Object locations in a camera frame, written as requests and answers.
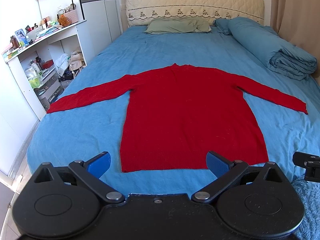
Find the red box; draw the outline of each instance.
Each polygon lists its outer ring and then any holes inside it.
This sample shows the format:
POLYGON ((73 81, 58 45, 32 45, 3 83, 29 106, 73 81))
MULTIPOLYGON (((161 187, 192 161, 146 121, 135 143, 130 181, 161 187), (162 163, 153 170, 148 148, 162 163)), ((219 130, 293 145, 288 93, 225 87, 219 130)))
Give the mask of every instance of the red box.
POLYGON ((46 68, 49 68, 53 65, 53 60, 48 60, 47 62, 45 62, 43 65, 42 65, 42 69, 46 69, 46 68))

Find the blue gripper pad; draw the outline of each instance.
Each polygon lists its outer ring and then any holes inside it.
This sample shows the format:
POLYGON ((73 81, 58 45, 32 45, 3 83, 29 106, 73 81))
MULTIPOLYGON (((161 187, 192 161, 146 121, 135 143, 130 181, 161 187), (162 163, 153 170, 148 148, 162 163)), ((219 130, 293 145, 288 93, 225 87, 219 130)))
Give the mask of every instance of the blue gripper pad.
POLYGON ((90 159, 88 162, 87 171, 96 178, 100 178, 110 168, 111 157, 108 152, 103 152, 90 159))
POLYGON ((221 177, 234 166, 234 163, 215 152, 208 152, 206 157, 208 169, 217 177, 221 177))

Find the red sweater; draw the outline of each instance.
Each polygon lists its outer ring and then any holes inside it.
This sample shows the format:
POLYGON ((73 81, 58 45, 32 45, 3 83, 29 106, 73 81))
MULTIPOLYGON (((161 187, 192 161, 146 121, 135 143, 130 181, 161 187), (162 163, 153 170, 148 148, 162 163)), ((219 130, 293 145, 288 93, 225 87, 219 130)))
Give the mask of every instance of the red sweater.
POLYGON ((176 64, 85 88, 59 99, 47 113, 113 99, 128 90, 120 146, 123 172, 206 169, 210 150, 250 165, 267 162, 262 132, 242 90, 308 114, 301 100, 250 78, 176 64))

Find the curtain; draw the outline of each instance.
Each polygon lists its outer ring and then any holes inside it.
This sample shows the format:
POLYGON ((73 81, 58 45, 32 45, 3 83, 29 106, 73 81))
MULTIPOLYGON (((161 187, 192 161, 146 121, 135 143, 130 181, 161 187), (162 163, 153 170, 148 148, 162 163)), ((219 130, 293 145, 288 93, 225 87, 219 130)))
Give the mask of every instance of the curtain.
POLYGON ((317 58, 313 77, 320 85, 320 0, 272 0, 271 27, 281 38, 317 58))

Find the plush toy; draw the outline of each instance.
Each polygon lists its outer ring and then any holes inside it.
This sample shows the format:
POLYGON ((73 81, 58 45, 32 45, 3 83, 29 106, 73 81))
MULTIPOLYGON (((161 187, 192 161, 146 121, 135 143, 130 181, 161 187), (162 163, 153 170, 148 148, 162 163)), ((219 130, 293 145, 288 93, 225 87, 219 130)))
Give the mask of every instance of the plush toy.
POLYGON ((62 27, 67 27, 72 23, 72 21, 68 17, 65 17, 63 14, 58 19, 58 22, 62 27))

